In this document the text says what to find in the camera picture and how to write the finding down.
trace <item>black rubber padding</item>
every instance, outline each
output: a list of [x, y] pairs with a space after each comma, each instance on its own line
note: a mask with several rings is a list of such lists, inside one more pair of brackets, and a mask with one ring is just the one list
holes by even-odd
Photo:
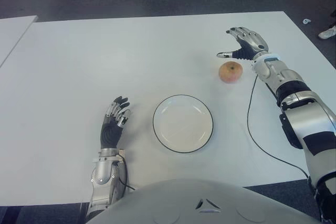
[[116, 123], [106, 123], [101, 127], [100, 133], [100, 147], [104, 148], [117, 148], [122, 128], [117, 126]]
[[316, 187], [316, 202], [322, 211], [325, 220], [332, 220], [336, 223], [336, 194], [332, 194], [326, 185], [326, 181], [336, 177], [336, 172], [325, 175], [318, 182]]
[[282, 123], [282, 129], [289, 141], [289, 143], [297, 149], [302, 149], [302, 145], [296, 136], [291, 124], [288, 121], [288, 118], [285, 113], [279, 115], [280, 121]]
[[314, 156], [326, 150], [336, 148], [336, 136], [331, 131], [314, 133], [303, 138], [308, 150]]
[[281, 85], [276, 91], [277, 104], [280, 107], [284, 98], [290, 94], [300, 91], [310, 91], [310, 88], [303, 81], [288, 81]]

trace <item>black wire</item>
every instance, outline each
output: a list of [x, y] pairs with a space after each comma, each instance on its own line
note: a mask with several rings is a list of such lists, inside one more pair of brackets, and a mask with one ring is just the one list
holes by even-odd
[[121, 182], [123, 185], [124, 185], [124, 189], [122, 191], [122, 195], [121, 197], [123, 198], [124, 195], [125, 195], [125, 191], [126, 191], [126, 188], [128, 187], [127, 183], [128, 183], [128, 170], [127, 170], [127, 164], [126, 164], [126, 160], [123, 156], [119, 155], [119, 157], [122, 158], [122, 161], [124, 162], [124, 166], [125, 166], [125, 182]]
[[134, 189], [133, 187], [131, 187], [131, 186], [129, 186], [129, 185], [126, 185], [126, 184], [121, 180], [121, 178], [119, 178], [119, 181], [120, 181], [120, 183], [122, 183], [125, 187], [128, 187], [128, 188], [132, 189], [133, 191], [135, 191], [135, 189]]
[[269, 154], [269, 153], [266, 152], [263, 148], [261, 148], [261, 147], [259, 146], [259, 144], [257, 144], [257, 142], [256, 142], [256, 141], [254, 140], [254, 138], [252, 137], [252, 134], [251, 134], [251, 131], [250, 131], [250, 127], [249, 127], [249, 123], [248, 123], [248, 118], [249, 118], [249, 112], [250, 112], [250, 107], [251, 107], [252, 95], [253, 95], [253, 91], [254, 91], [254, 87], [255, 87], [255, 85], [256, 85], [257, 79], [258, 79], [258, 75], [256, 76], [256, 79], [254, 80], [254, 83], [253, 83], [252, 92], [251, 92], [251, 97], [250, 97], [250, 103], [249, 103], [249, 105], [248, 105], [248, 110], [247, 110], [247, 120], [246, 120], [246, 123], [247, 123], [247, 130], [248, 130], [248, 133], [249, 133], [250, 137], [252, 138], [253, 142], [259, 147], [259, 149], [261, 149], [264, 153], [266, 153], [267, 155], [271, 156], [272, 158], [275, 158], [275, 159], [278, 160], [278, 161], [281, 161], [281, 162], [283, 162], [283, 163], [285, 163], [285, 164], [287, 164], [287, 165], [290, 165], [290, 166], [293, 166], [293, 167], [299, 169], [299, 170], [302, 171], [302, 172], [304, 173], [304, 175], [308, 178], [307, 173], [306, 173], [303, 169], [301, 169], [299, 166], [293, 165], [293, 164], [291, 164], [291, 163], [288, 163], [288, 162], [286, 162], [286, 161], [284, 161], [284, 160], [282, 160], [282, 159], [279, 159], [279, 158], [274, 157], [273, 155]]

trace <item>tabletop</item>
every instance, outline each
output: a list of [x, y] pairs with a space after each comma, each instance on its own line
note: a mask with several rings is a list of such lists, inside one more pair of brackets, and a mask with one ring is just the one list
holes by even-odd
[[[336, 111], [335, 69], [284, 12], [73, 20], [33, 23], [0, 69], [0, 205], [88, 202], [92, 159], [108, 104], [129, 97], [125, 149], [131, 186], [201, 178], [238, 186], [303, 179], [250, 139], [246, 113], [255, 77], [251, 62], [233, 84], [218, 77], [239, 48], [225, 34], [244, 26], [260, 33], [308, 86]], [[214, 129], [193, 153], [175, 153], [155, 137], [153, 113], [165, 98], [187, 94], [210, 110]], [[287, 141], [276, 100], [257, 81], [250, 111], [255, 140], [307, 171], [302, 150]]]
[[0, 19], [0, 67], [37, 16]]

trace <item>red apple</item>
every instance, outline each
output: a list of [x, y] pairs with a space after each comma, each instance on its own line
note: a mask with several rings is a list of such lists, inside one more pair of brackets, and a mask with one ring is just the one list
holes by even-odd
[[219, 68], [219, 77], [224, 82], [235, 82], [243, 73], [243, 67], [234, 61], [224, 63]]

